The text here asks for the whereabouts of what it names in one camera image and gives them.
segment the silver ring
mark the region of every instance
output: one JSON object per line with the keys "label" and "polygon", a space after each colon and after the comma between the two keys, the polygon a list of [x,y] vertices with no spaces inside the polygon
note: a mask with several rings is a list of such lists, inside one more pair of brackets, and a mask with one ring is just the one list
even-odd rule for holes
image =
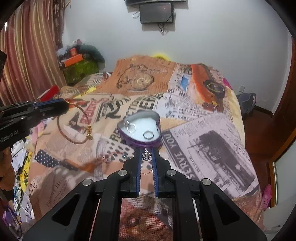
{"label": "silver ring", "polygon": [[128,121],[126,121],[124,125],[126,126],[126,129],[129,133],[133,133],[136,131],[136,125],[134,123],[129,123]]}
{"label": "silver ring", "polygon": [[154,134],[152,131],[145,131],[143,134],[143,137],[147,140],[151,140],[154,137]]}

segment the gold bracelet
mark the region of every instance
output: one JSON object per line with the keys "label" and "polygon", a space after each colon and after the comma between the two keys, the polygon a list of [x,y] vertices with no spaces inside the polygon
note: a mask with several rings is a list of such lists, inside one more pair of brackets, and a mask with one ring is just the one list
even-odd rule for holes
{"label": "gold bracelet", "polygon": [[88,123],[88,125],[87,125],[87,136],[86,136],[86,138],[85,138],[84,141],[80,141],[80,142],[78,142],[78,141],[73,141],[73,140],[71,140],[69,137],[67,137],[67,136],[63,133],[63,131],[62,131],[60,125],[59,125],[59,116],[58,116],[58,117],[57,117],[57,127],[58,127],[60,133],[62,134],[62,136],[63,136],[66,140],[68,140],[68,141],[70,141],[70,142],[72,142],[72,143],[74,143],[74,144],[77,144],[77,145],[84,144],[85,142],[87,142],[87,140],[92,140],[93,137],[91,136],[91,125],[90,125],[90,122],[89,122],[89,117],[87,116],[87,114],[85,113],[85,111],[84,111],[80,106],[78,106],[78,105],[76,105],[76,104],[74,104],[74,103],[71,103],[69,99],[67,99],[66,102],[67,102],[68,104],[72,104],[72,105],[74,105],[75,107],[77,107],[78,109],[80,109],[80,110],[83,112],[84,116],[85,116],[86,119],[87,119],[87,123]]}

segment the purple heart-shaped box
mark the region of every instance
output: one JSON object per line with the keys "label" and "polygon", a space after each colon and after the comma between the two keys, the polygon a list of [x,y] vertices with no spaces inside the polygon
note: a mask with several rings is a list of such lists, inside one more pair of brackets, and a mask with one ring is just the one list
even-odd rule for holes
{"label": "purple heart-shaped box", "polygon": [[[147,142],[138,141],[123,132],[122,128],[125,127],[125,123],[127,121],[129,123],[132,123],[134,120],[141,119],[141,118],[152,118],[153,120],[156,121],[156,125],[159,129],[159,137],[156,140],[147,141]],[[160,134],[160,130],[161,130],[160,117],[159,117],[159,114],[153,110],[141,110],[141,111],[137,112],[136,114],[125,117],[122,121],[118,122],[117,130],[119,132],[120,138],[122,140],[125,140],[126,144],[133,149],[136,149],[137,147],[140,147],[140,148],[160,148],[162,145],[161,134]]]}

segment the silver screw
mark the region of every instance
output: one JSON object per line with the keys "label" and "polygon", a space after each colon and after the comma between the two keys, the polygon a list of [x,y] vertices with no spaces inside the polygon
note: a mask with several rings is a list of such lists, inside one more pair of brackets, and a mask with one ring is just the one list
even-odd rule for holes
{"label": "silver screw", "polygon": [[82,182],[82,184],[84,186],[89,186],[89,185],[91,185],[91,180],[90,179],[84,179],[83,182]]}
{"label": "silver screw", "polygon": [[168,170],[167,171],[167,174],[169,175],[169,176],[174,176],[174,175],[176,175],[176,171],[175,170]]}
{"label": "silver screw", "polygon": [[122,177],[125,176],[127,173],[128,172],[126,170],[120,170],[120,171],[118,171],[118,175],[120,175]]}
{"label": "silver screw", "polygon": [[206,186],[209,186],[209,185],[211,185],[212,181],[211,181],[210,179],[205,178],[205,179],[202,181],[202,183],[203,183],[204,185],[206,185]]}

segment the bedspread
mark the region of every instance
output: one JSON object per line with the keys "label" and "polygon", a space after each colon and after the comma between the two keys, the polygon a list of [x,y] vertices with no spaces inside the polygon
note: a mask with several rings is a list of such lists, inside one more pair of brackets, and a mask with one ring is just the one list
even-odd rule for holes
{"label": "bedspread", "polygon": [[[95,91],[87,93],[85,85],[63,87],[59,97],[84,109],[94,138],[73,144],[60,134],[54,119],[37,140],[28,186],[37,220],[85,178],[97,181],[120,170],[133,149],[120,139],[116,125],[148,109],[160,114],[160,155],[172,168],[188,178],[212,179],[263,228],[261,190],[244,147],[238,100],[217,70],[133,56],[119,60],[111,76],[98,73],[90,79]],[[79,109],[71,106],[59,121],[71,139],[85,138],[87,120]],[[189,139],[194,146],[188,146]],[[150,162],[142,161],[140,196],[122,201],[119,237],[172,240],[171,200],[155,198]]]}

